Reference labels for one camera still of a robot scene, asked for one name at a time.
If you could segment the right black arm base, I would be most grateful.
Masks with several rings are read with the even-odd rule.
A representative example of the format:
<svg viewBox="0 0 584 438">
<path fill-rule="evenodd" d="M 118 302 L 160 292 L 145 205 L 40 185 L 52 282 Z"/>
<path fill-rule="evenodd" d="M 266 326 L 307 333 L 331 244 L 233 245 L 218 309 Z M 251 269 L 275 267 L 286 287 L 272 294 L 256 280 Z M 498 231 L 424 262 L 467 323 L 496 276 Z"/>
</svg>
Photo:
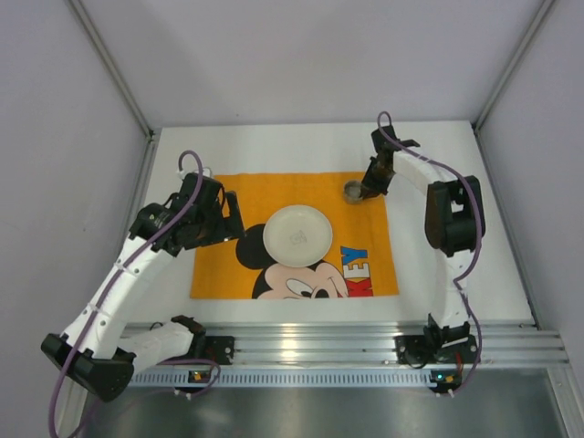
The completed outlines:
<svg viewBox="0 0 584 438">
<path fill-rule="evenodd" d="M 455 365 L 458 360 L 464 365 L 472 364 L 478 354 L 474 336 L 438 345 L 423 335 L 403 335 L 395 339 L 395 348 L 398 363 L 415 369 L 429 365 Z"/>
</svg>

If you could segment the white round plate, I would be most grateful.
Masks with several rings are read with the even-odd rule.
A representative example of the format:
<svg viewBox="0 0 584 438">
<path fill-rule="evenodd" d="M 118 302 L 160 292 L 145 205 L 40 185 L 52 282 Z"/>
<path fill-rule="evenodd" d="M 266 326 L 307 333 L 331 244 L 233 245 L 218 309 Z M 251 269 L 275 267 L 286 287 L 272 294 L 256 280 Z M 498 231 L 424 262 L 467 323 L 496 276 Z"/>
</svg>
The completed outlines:
<svg viewBox="0 0 584 438">
<path fill-rule="evenodd" d="M 275 212 L 266 222 L 263 244 L 280 265 L 300 268 L 323 259 L 332 246 L 329 219 L 318 209 L 295 204 Z"/>
</svg>

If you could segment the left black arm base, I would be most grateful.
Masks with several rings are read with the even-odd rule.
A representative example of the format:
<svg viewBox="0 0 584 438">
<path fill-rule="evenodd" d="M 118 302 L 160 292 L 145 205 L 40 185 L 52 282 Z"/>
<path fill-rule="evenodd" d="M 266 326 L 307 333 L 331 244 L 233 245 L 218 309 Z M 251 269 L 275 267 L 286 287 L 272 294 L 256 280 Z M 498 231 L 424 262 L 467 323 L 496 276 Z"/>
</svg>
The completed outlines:
<svg viewBox="0 0 584 438">
<path fill-rule="evenodd" d="M 207 336 L 203 346 L 202 359 L 217 364 L 231 365 L 235 355 L 235 338 L 232 336 Z"/>
</svg>

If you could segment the orange Mickey placemat cloth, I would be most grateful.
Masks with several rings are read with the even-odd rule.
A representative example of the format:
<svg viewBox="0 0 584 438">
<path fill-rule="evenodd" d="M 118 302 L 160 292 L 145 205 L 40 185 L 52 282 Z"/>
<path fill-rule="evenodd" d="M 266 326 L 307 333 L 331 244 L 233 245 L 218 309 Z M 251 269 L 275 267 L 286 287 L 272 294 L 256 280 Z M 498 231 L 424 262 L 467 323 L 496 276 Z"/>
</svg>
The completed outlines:
<svg viewBox="0 0 584 438">
<path fill-rule="evenodd" d="M 200 248 L 193 263 L 193 299 L 319 299 L 389 297 L 399 293 L 386 204 L 374 198 L 348 204 L 344 183 L 355 172 L 221 175 L 235 191 L 245 225 L 241 240 Z M 269 218 L 290 205 L 324 214 L 331 247 L 306 267 L 285 267 L 266 251 Z"/>
</svg>

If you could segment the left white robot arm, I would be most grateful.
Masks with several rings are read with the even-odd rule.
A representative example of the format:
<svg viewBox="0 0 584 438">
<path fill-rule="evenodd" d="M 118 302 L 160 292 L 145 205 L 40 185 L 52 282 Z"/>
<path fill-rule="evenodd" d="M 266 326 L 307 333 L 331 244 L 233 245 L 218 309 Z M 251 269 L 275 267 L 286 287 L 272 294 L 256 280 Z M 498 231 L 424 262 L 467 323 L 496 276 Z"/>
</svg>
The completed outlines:
<svg viewBox="0 0 584 438">
<path fill-rule="evenodd" d="M 193 318 L 172 318 L 132 338 L 122 334 L 155 277 L 181 251 L 245 234 L 235 192 L 194 172 L 164 204 L 139 210 L 117 262 L 94 297 L 62 333 L 49 333 L 43 353 L 103 402 L 119 397 L 132 377 L 166 360 L 200 360 L 206 330 Z"/>
</svg>

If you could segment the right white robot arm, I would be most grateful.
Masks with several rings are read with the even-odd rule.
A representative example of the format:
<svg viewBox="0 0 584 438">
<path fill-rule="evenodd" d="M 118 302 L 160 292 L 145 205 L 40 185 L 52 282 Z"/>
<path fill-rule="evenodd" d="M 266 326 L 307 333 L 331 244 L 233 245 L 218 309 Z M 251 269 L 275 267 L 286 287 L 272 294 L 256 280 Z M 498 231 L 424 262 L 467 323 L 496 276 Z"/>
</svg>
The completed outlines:
<svg viewBox="0 0 584 438">
<path fill-rule="evenodd" d="M 432 352 L 470 339 L 466 279 L 474 270 L 485 235 L 481 185 L 451 167 L 422 156 L 414 140 L 400 140 L 392 125 L 371 134 L 375 155 L 358 183 L 358 199 L 386 195 L 400 176 L 425 196 L 424 234 L 434 250 L 432 310 L 423 329 Z"/>
</svg>

